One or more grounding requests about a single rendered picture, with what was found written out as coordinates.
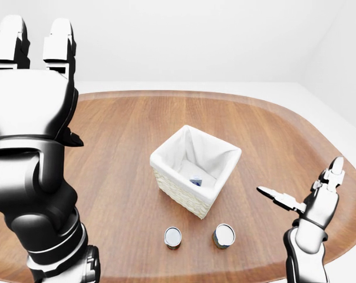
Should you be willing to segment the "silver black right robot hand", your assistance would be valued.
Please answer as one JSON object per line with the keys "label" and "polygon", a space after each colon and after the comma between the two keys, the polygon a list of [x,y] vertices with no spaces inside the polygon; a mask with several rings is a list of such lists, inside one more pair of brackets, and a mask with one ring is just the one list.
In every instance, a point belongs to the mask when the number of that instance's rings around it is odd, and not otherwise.
{"label": "silver black right robot hand", "polygon": [[293,210],[299,214],[300,218],[316,224],[321,229],[326,229],[339,201],[337,187],[344,180],[343,165],[344,158],[336,157],[329,167],[320,173],[311,186],[311,193],[301,203],[287,193],[279,193],[264,186],[258,186],[256,190],[273,200],[276,205],[285,210]]}

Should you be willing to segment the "tin with silver lid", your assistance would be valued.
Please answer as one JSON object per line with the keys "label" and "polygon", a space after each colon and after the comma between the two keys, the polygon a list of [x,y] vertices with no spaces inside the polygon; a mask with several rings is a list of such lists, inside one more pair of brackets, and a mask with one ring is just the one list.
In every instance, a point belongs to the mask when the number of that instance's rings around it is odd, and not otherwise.
{"label": "tin with silver lid", "polygon": [[230,225],[221,223],[214,230],[212,239],[219,249],[226,249],[235,242],[236,234]]}
{"label": "tin with silver lid", "polygon": [[166,229],[164,233],[164,243],[171,250],[176,250],[180,247],[182,241],[181,231],[174,226]]}

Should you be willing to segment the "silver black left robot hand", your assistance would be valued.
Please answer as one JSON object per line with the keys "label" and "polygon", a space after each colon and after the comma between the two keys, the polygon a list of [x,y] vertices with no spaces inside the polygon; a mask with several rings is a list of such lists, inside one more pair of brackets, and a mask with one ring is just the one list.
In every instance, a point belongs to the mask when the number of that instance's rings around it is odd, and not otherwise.
{"label": "silver black left robot hand", "polygon": [[58,18],[44,39],[45,69],[33,70],[30,41],[19,15],[0,24],[0,139],[36,137],[80,147],[68,125],[78,91],[74,86],[76,42],[69,19]]}

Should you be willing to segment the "white lined wicker basket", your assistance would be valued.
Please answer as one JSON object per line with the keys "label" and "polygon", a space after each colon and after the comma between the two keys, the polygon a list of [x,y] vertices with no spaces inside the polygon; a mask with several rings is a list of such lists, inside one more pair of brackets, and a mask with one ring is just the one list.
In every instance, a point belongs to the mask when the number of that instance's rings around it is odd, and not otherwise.
{"label": "white lined wicker basket", "polygon": [[[192,126],[184,125],[150,156],[159,188],[204,219],[240,159],[242,150]],[[189,178],[199,175],[202,185]]]}

